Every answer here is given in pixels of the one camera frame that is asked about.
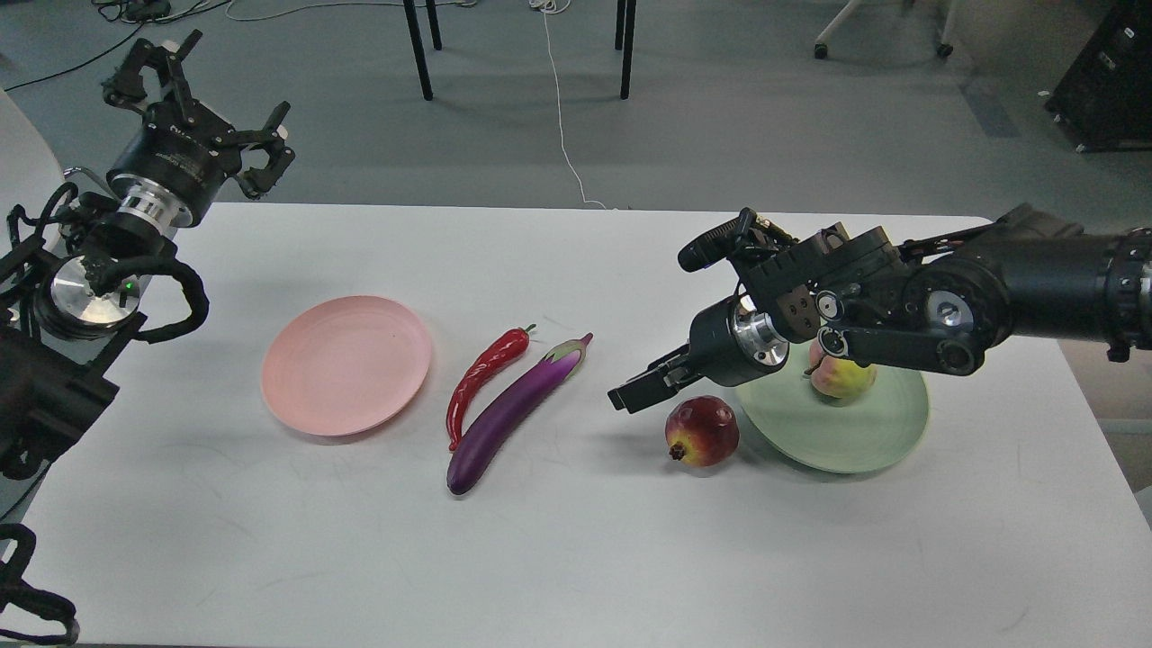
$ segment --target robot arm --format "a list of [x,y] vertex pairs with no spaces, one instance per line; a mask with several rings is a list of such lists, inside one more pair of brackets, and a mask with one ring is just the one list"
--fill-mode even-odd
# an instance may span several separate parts
[[[139,39],[103,83],[107,104],[143,121],[107,174],[112,195],[79,194],[66,182],[39,218],[29,218],[21,205],[8,214],[13,250],[0,257],[0,474],[32,482],[28,492],[39,481],[31,477],[43,476],[112,404],[118,387],[104,374],[131,340],[172,340],[206,319],[204,285],[176,259],[177,229],[199,225],[229,178],[245,196],[259,198],[293,160],[280,126],[287,103],[272,111],[263,128],[236,130],[192,96],[181,63],[199,37],[192,31],[175,51]],[[145,67],[157,73],[162,95],[151,104]],[[242,156],[252,150],[267,155],[265,167],[243,167]],[[33,227],[23,241],[21,223]],[[44,238],[48,225],[58,225],[61,234],[52,249]],[[142,330],[146,318],[139,301],[157,276],[180,284],[189,315]],[[74,643],[71,603],[22,580],[36,538],[3,519],[21,502],[0,518],[0,541],[16,543],[12,557],[0,560],[0,612],[13,604],[61,624],[63,632],[0,630],[0,636]]]
[[790,342],[812,339],[862,364],[957,376],[1010,334],[1105,341],[1116,362],[1152,348],[1152,228],[1085,235],[1021,205],[893,246],[879,227],[850,238],[840,224],[797,241],[744,209],[679,256],[688,272],[721,259],[745,293],[700,311],[687,345],[608,392],[616,409],[638,412],[702,377],[735,386],[773,374]]

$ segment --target eggplant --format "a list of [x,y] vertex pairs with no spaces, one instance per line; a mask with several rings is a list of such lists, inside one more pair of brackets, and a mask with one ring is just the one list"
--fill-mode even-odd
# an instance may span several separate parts
[[464,495],[476,485],[524,417],[584,362],[591,340],[589,333],[556,345],[480,412],[448,462],[448,490],[453,495]]

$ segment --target black box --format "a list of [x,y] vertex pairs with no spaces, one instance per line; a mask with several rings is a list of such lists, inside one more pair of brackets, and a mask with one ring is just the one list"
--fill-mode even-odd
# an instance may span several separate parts
[[1152,0],[1121,0],[1044,106],[1076,151],[1152,149]]

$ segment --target black chair leg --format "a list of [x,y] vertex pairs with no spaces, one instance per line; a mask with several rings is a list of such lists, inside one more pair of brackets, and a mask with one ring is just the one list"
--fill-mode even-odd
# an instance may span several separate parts
[[429,8],[429,28],[432,30],[432,47],[438,52],[444,50],[444,44],[440,43],[440,21],[435,16],[435,1],[424,0]]
[[636,0],[627,0],[624,12],[624,67],[620,74],[620,98],[627,99],[632,82],[632,32],[636,30]]
[[616,0],[616,50],[624,46],[624,0]]
[[432,100],[432,82],[429,80],[429,65],[424,60],[424,39],[420,38],[420,23],[416,21],[416,0],[404,0],[404,17],[408,18],[408,35],[412,38],[412,55],[416,56],[416,71],[420,75],[420,90],[424,100]]

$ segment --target plate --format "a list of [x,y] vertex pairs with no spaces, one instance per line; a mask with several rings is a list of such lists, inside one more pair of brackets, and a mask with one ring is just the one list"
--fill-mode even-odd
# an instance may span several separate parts
[[340,297],[304,311],[275,337],[260,391],[290,428],[354,435],[403,409],[431,363],[432,338],[411,310],[378,296]]
[[849,401],[817,392],[804,376],[808,345],[793,345],[783,369],[736,387],[768,442],[828,473],[870,473],[908,457],[924,436],[929,392],[919,371],[878,367],[872,389]]

